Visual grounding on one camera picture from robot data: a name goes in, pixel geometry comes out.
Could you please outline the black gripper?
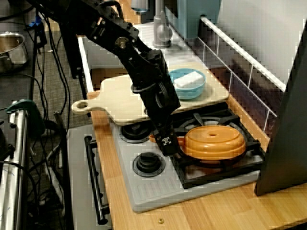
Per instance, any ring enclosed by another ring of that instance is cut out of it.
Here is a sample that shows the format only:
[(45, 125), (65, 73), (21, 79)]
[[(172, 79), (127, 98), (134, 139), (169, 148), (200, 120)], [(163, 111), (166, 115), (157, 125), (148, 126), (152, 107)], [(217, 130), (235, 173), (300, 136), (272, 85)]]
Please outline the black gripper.
[(174, 129), (170, 130), (171, 114), (180, 107), (180, 102), (170, 79), (148, 86), (133, 84), (133, 93), (139, 94), (154, 127), (154, 139), (164, 156), (179, 152), (179, 143)]

